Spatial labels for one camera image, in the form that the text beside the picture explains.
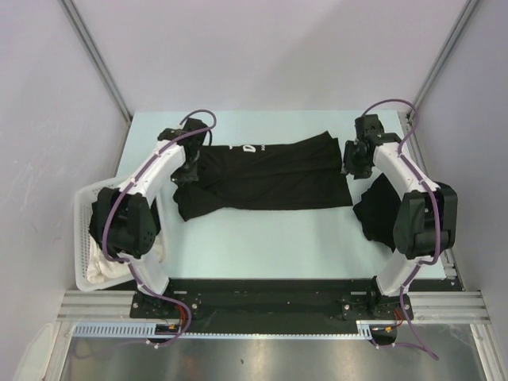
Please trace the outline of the black printed t shirt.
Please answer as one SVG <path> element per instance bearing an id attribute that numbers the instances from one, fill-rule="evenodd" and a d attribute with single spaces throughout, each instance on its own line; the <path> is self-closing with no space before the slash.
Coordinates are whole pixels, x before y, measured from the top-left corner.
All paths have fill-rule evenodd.
<path id="1" fill-rule="evenodd" d="M 339 141 L 329 132 L 292 144 L 201 149 L 197 179 L 173 194 L 184 221 L 216 210 L 319 210 L 352 205 Z"/>

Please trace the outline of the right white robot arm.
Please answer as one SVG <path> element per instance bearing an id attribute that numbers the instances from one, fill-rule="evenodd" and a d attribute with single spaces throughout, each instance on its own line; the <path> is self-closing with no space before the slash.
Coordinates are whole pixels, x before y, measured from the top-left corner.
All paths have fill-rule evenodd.
<path id="1" fill-rule="evenodd" d="M 400 199 L 392 229 L 394 254 L 375 277 L 376 292 L 366 298 L 368 313 L 385 318 L 394 310 L 393 298 L 409 290 L 420 268 L 436 264 L 454 245 L 458 196 L 450 186 L 432 181 L 404 154 L 404 140 L 385 132 L 376 114 L 362 114 L 355 129 L 356 139 L 345 143 L 345 173 L 367 179 L 375 167 Z"/>

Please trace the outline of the white plastic basket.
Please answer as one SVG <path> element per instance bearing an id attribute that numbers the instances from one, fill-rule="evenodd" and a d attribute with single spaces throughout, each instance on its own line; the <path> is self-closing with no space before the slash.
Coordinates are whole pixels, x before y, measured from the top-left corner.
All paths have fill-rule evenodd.
<path id="1" fill-rule="evenodd" d="M 132 273 L 119 279 L 112 279 L 102 284 L 94 285 L 87 280 L 87 266 L 89 263 L 89 224 L 92 215 L 91 204 L 98 199 L 98 193 L 104 187 L 117 188 L 124 177 L 116 177 L 93 183 L 79 190 L 74 200 L 74 250 L 75 250 L 75 282 L 81 291 L 100 291 L 133 280 Z M 150 251 L 140 260 L 136 260 L 134 268 L 142 281 L 146 282 L 154 291 L 162 291 L 167 282 L 164 277 L 164 235 L 158 233 Z"/>

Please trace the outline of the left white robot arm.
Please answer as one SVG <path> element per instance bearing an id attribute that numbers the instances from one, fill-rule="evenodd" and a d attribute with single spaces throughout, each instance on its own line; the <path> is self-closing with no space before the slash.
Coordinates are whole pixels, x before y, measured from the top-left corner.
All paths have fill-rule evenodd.
<path id="1" fill-rule="evenodd" d="M 128 267 L 158 317 L 174 311 L 175 297 L 166 292 L 169 278 L 154 249 L 160 231 L 156 197 L 169 180 L 179 185 L 197 179 L 199 151 L 212 128 L 187 116 L 165 129 L 142 165 L 119 185 L 103 187 L 92 204 L 91 236 L 106 260 Z"/>

